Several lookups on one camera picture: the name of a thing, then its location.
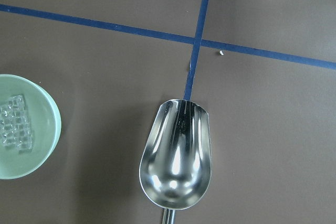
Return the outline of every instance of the clear plastic object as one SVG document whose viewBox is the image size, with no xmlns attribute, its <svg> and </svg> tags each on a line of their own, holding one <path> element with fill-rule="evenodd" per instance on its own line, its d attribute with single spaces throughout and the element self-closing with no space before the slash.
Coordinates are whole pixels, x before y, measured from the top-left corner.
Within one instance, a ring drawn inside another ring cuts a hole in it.
<svg viewBox="0 0 336 224">
<path fill-rule="evenodd" d="M 15 146 L 19 151 L 33 148 L 32 131 L 23 95 L 10 97 L 0 105 L 0 141 L 3 146 Z"/>
</svg>

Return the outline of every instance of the green bowl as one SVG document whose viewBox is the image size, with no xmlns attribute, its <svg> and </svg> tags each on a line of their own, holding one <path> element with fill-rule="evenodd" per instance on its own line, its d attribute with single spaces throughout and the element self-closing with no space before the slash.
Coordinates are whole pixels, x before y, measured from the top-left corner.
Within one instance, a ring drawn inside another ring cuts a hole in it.
<svg viewBox="0 0 336 224">
<path fill-rule="evenodd" d="M 0 104 L 23 95 L 33 133 L 33 148 L 19 152 L 0 143 L 0 179 L 20 178 L 39 168 L 56 147 L 61 117 L 55 101 L 37 84 L 11 74 L 0 74 Z"/>
</svg>

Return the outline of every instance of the bowl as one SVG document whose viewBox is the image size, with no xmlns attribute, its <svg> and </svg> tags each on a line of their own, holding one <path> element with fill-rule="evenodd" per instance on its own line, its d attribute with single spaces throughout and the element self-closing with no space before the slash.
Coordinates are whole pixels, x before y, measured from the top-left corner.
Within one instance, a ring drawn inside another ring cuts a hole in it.
<svg viewBox="0 0 336 224">
<path fill-rule="evenodd" d="M 16 95 L 24 97 L 33 147 L 18 151 L 0 142 L 0 179 L 20 178 L 39 168 L 55 149 L 61 131 L 57 105 L 43 88 L 20 76 L 0 74 L 0 104 Z"/>
</svg>

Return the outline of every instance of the stainless steel scoop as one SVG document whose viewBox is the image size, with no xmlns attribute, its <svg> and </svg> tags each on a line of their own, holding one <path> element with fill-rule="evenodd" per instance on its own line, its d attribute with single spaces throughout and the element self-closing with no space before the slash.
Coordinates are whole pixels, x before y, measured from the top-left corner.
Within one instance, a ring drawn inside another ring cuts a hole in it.
<svg viewBox="0 0 336 224">
<path fill-rule="evenodd" d="M 163 222 L 174 222 L 175 210 L 196 204 L 211 176 L 208 113 L 196 103 L 169 100 L 156 115 L 139 168 L 147 197 L 165 208 Z"/>
</svg>

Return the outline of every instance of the blue tape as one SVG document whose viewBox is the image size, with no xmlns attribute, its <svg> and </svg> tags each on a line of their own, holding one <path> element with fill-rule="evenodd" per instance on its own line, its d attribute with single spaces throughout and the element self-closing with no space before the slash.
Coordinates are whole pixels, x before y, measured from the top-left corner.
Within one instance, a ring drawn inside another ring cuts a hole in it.
<svg viewBox="0 0 336 224">
<path fill-rule="evenodd" d="M 191 53 L 191 59 L 190 59 L 190 70 L 187 76 L 187 81 L 186 81 L 185 90 L 184 90 L 184 97 L 183 97 L 184 100 L 190 100 L 191 92 L 193 89 L 195 71 L 196 71 L 197 60 L 198 60 L 198 55 L 199 55 L 199 48 L 201 46 L 202 34 L 203 34 L 203 28 L 204 28 L 208 3 L 209 3 L 209 0 L 202 0 L 201 7 L 199 9 L 200 12 L 198 14 L 195 40 L 194 40 L 193 51 Z"/>
<path fill-rule="evenodd" d="M 177 41 L 177 42 L 182 42 L 182 43 L 187 43 L 187 44 L 194 43 L 194 38 L 188 37 L 188 36 L 163 33 L 161 31 L 153 31 L 153 30 L 148 30 L 148 29 L 124 26 L 124 25 L 119 25 L 119 24 L 114 24 L 114 23 L 67 16 L 67 15 L 56 14 L 56 13 L 43 12 L 40 10 L 33 10 L 33 9 L 27 9 L 27 8 L 21 8 L 21 7 L 16 7 L 16 6 L 9 6 L 9 5 L 1 5 L 1 4 L 0 4 L 0 10 L 3 12 L 51 19 L 51 20 L 67 22 L 67 23 L 72 23 L 72 24 L 77 24 L 77 25 L 91 26 L 91 27 L 113 30 L 113 31 L 121 31 L 123 33 L 128 33 L 128 34 L 135 34 L 135 35 L 147 36 L 147 37 L 152 37 L 152 38 Z"/>
<path fill-rule="evenodd" d="M 211 40 L 202 40 L 201 45 L 204 47 L 224 49 L 224 50 L 232 51 L 232 52 L 240 52 L 241 54 L 262 56 L 262 57 L 271 58 L 271 59 L 285 60 L 285 61 L 305 64 L 305 65 L 311 65 L 315 67 L 329 68 L 329 69 L 336 70 L 335 62 L 330 62 L 330 61 L 325 61 L 325 60 L 317 60 L 317 59 L 312 59 L 312 58 L 307 58 L 307 57 L 302 57 L 302 56 L 283 54 L 280 52 L 273 52 L 273 51 L 267 51 L 267 50 L 244 47 L 244 46 L 237 46 L 233 44 L 227 44 L 227 43 L 216 42 L 216 41 L 211 41 Z"/>
</svg>

